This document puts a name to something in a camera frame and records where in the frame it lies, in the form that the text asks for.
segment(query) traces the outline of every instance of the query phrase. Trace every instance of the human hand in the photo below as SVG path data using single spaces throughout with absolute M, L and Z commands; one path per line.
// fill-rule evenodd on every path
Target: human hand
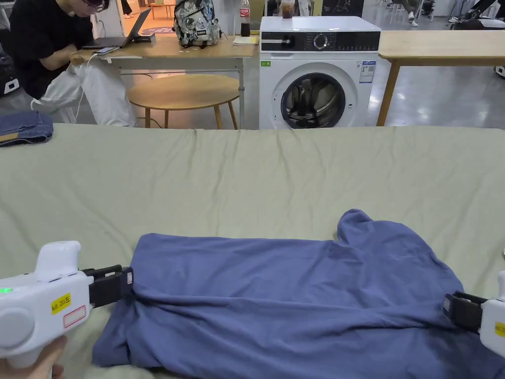
M 56 364 L 56 361 L 66 344 L 67 337 L 56 338 L 42 350 L 35 364 L 28 368 L 12 368 L 6 359 L 0 359 L 0 379 L 48 379 L 51 368 L 53 379 L 64 379 L 63 366 Z

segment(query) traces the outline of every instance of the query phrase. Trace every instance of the red-bordered sticker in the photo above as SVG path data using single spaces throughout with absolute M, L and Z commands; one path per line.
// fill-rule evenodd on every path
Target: red-bordered sticker
M 80 321 L 85 317 L 86 306 L 83 305 L 82 307 L 77 308 L 75 311 L 67 313 L 65 316 L 63 316 L 63 327 L 68 328 L 69 326 L 72 326 L 77 321 Z

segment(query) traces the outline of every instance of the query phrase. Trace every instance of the blue t-shirt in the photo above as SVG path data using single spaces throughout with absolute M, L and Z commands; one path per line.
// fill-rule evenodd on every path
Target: blue t-shirt
M 338 241 L 147 234 L 93 351 L 203 379 L 496 379 L 505 359 L 442 312 L 462 291 L 412 230 L 346 212 Z

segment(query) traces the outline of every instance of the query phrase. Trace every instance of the coca-cola bottle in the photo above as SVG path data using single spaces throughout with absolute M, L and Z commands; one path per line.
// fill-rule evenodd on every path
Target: coca-cola bottle
M 248 0 L 241 0 L 240 2 L 240 35 L 242 37 L 249 37 L 251 35 L 251 9 Z

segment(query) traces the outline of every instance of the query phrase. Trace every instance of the control panel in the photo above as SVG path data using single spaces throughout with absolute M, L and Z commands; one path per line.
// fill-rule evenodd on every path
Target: control panel
M 262 32 L 261 50 L 273 52 L 376 52 L 380 31 Z

